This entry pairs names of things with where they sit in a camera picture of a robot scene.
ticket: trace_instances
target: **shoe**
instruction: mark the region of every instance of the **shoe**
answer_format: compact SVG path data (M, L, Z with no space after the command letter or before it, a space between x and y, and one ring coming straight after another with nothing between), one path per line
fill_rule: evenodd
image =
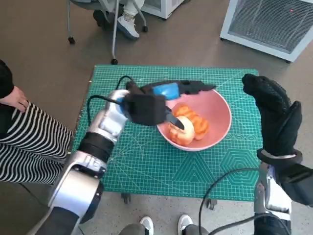
M182 231L189 225L193 224L190 216L183 214L178 221L178 235L182 235Z
M121 30L127 38L136 40L139 38L139 34L135 30L135 19L125 20L124 16L120 16L117 19L117 28Z
M153 222L152 219L148 216L145 216L141 219L140 223L145 226L147 230L149 230L149 235L154 234Z

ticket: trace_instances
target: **green cutting mat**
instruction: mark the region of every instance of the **green cutting mat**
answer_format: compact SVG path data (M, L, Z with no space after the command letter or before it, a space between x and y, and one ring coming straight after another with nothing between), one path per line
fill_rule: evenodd
M106 191L203 197L207 188L224 173L242 167L258 167L256 150L262 147L260 116L254 99L243 92L241 78L256 70L154 66L95 66L88 97L108 95L123 75L138 85L166 79L201 80L217 85L232 112L228 135L216 146L201 152L185 152L171 146L156 127L127 123L103 178ZM93 117L104 107L93 100ZM74 149L87 124L86 104L76 132ZM222 180L210 198L252 201L257 172L233 173Z

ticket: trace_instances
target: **gray floor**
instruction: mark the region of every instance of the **gray floor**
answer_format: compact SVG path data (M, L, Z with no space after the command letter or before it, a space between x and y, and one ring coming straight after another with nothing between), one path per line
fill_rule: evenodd
M221 30L228 0L192 0L181 6L169 20L147 16L149 33L137 42L118 35L120 64L256 68L286 88L292 100L303 104L303 124L297 147L304 163L313 167L313 44L293 64L245 48L221 42ZM87 89L92 67L110 61L111 28L98 28L92 12L72 7L72 27L77 44L70 46L66 35L66 2L2 1L0 8L0 58L14 74L17 86L28 98L71 129ZM138 29L142 25L137 21ZM48 187L28 185L42 200ZM45 209L19 185L0 183L0 230L4 235L23 235ZM197 221L197 199L136 195L130 205L118 194L105 193L94 220L82 226L86 235L118 234L143 215L155 222L155 234L176 234L178 217L188 213ZM293 234L312 234L313 213L294 204ZM205 210L203 224L208 230L253 214L251 203L220 201L215 212ZM250 223L221 235L250 235Z

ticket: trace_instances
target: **white appliance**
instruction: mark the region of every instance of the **white appliance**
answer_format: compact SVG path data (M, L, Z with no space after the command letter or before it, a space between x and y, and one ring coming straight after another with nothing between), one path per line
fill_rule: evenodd
M220 38L293 62L313 39L313 0L230 0Z
M141 11L167 19L184 0L145 0Z

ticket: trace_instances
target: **pink bowl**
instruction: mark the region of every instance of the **pink bowl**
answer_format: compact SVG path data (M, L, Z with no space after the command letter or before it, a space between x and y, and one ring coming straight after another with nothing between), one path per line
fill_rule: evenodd
M216 91L200 92L196 95L182 95L180 98L166 102L174 110L180 104L187 104L202 118L209 122L209 131L202 140L193 140L188 147L181 146L169 139L167 123L157 128L163 137L173 146L185 151L200 151L219 143L228 133L231 125L231 112L226 100Z

